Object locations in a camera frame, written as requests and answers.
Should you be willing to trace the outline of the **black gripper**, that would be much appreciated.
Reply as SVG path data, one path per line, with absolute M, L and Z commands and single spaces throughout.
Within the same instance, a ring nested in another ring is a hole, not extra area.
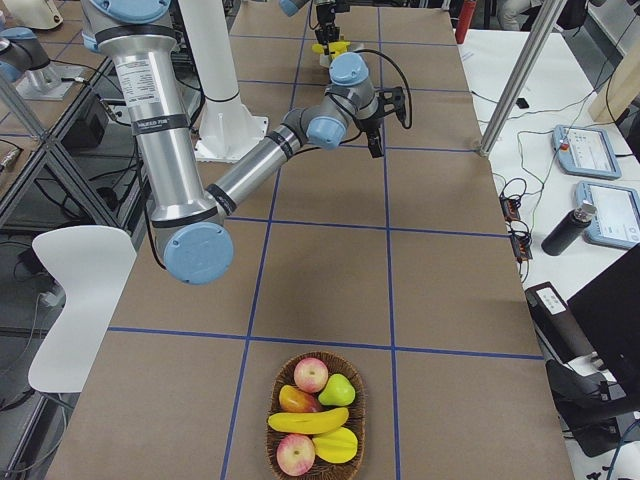
M 384 156 L 383 145 L 381 142 L 380 119 L 367 119 L 362 121 L 362 131 L 367 137 L 367 147 L 372 158 L 381 158 Z
M 315 1 L 317 26 L 316 39 L 321 45 L 329 45 L 340 39 L 340 27 L 336 25 L 336 15 L 345 12 L 345 2 L 340 0 Z

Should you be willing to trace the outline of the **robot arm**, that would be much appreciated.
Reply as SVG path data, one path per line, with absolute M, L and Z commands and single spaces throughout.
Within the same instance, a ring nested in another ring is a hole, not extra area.
M 292 17 L 297 14 L 310 0 L 279 0 L 281 10 Z M 340 27 L 336 25 L 336 15 L 350 11 L 350 6 L 344 0 L 320 0 L 313 1 L 316 12 L 316 25 L 313 31 L 317 41 L 327 46 L 340 39 Z
M 193 285 L 230 266 L 224 220 L 307 144 L 332 150 L 350 125 L 380 153 L 382 94 L 355 52 L 330 65 L 321 103 L 290 111 L 270 128 L 243 105 L 223 6 L 182 1 L 179 10 L 205 97 L 200 136 L 179 91 L 171 54 L 177 40 L 167 1 L 86 1 L 85 41 L 113 62 L 156 207 L 155 248 L 166 270 Z

